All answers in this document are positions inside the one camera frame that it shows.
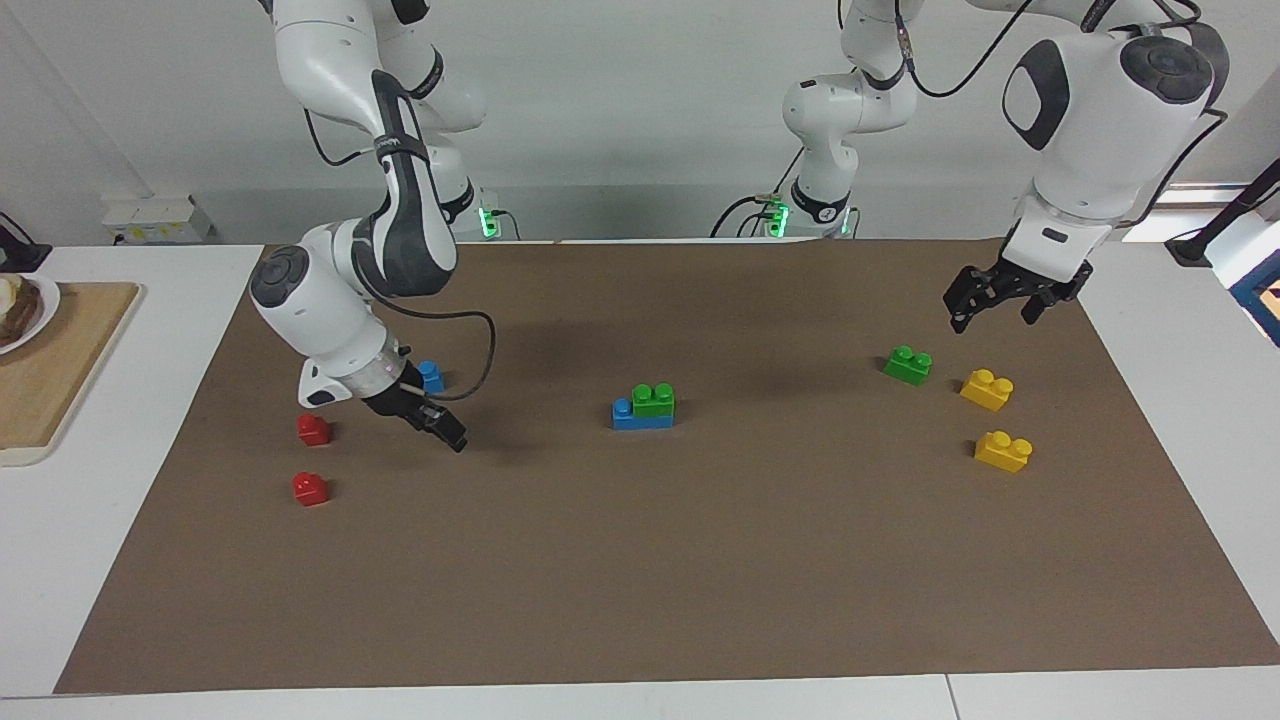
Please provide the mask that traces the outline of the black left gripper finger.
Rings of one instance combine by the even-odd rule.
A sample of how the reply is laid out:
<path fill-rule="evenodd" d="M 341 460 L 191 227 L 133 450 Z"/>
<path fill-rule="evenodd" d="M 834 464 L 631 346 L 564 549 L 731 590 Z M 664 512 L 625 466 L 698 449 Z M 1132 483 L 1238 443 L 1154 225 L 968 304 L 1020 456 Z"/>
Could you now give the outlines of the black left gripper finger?
<path fill-rule="evenodd" d="M 1060 302 L 1071 302 L 1093 273 L 1092 265 L 1080 265 L 1070 281 L 1052 281 L 1043 275 L 1030 277 L 1028 301 L 1021 309 L 1025 323 L 1037 323 L 1044 311 Z"/>
<path fill-rule="evenodd" d="M 995 288 L 997 278 L 997 265 L 988 269 L 964 266 L 957 273 L 945 291 L 945 306 L 955 333 L 964 333 L 974 316 L 1001 304 L 1000 292 Z"/>

